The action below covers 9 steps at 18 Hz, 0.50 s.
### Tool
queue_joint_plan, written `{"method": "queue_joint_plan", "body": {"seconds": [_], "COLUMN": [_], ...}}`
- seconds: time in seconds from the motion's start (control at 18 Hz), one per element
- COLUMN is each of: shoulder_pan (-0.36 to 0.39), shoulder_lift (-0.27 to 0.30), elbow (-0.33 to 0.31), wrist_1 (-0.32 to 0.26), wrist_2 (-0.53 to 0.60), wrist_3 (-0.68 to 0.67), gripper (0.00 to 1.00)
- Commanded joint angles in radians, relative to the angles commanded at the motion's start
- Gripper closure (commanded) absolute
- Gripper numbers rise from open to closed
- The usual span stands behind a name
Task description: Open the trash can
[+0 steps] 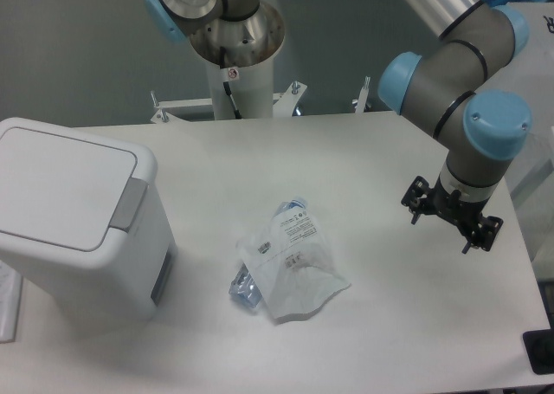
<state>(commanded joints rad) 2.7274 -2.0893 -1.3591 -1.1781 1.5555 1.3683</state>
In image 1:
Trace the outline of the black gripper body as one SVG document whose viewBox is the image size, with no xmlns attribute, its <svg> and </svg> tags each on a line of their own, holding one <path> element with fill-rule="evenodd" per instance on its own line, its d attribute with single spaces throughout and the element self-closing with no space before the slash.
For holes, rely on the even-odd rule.
<svg viewBox="0 0 554 394">
<path fill-rule="evenodd" d="M 453 224 L 462 234 L 477 234 L 487 202 L 488 199 L 478 202 L 463 201 L 460 193 L 448 193 L 441 180 L 437 179 L 423 202 L 423 214 L 440 217 Z"/>
</svg>

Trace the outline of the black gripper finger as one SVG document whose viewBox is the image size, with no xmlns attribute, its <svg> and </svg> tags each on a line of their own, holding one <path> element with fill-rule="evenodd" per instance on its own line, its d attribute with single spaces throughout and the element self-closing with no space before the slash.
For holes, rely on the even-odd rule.
<svg viewBox="0 0 554 394">
<path fill-rule="evenodd" d="M 433 189 L 428 181 L 421 176 L 417 176 L 410 184 L 401 200 L 401 205 L 409 210 L 412 224 L 416 224 L 421 215 L 433 214 L 432 192 Z"/>
<path fill-rule="evenodd" d="M 503 223 L 504 221 L 500 217 L 483 216 L 482 214 L 474 219 L 461 221 L 460 233 L 467 240 L 461 253 L 466 254 L 471 248 L 490 251 Z"/>
</svg>

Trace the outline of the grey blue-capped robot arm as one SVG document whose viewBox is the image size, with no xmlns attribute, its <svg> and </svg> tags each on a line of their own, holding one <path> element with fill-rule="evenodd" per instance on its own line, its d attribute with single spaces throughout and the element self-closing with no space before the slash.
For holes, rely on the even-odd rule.
<svg viewBox="0 0 554 394">
<path fill-rule="evenodd" d="M 531 109 L 517 94 L 484 84 L 529 39 L 525 17 L 483 0 L 406 0 L 438 36 L 429 58 L 412 52 L 385 69 L 378 96 L 443 145 L 448 155 L 435 184 L 417 177 L 402 203 L 412 217 L 435 215 L 457 228 L 468 248 L 489 250 L 502 220 L 483 209 L 522 150 Z"/>
</svg>

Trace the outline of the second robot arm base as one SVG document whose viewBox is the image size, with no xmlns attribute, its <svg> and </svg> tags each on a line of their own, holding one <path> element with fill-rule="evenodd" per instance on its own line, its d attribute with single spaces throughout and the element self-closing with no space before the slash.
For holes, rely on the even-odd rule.
<svg viewBox="0 0 554 394">
<path fill-rule="evenodd" d="M 144 0 L 158 30 L 171 42 L 188 41 L 220 68 L 245 68 L 276 55 L 285 24 L 262 0 Z"/>
</svg>

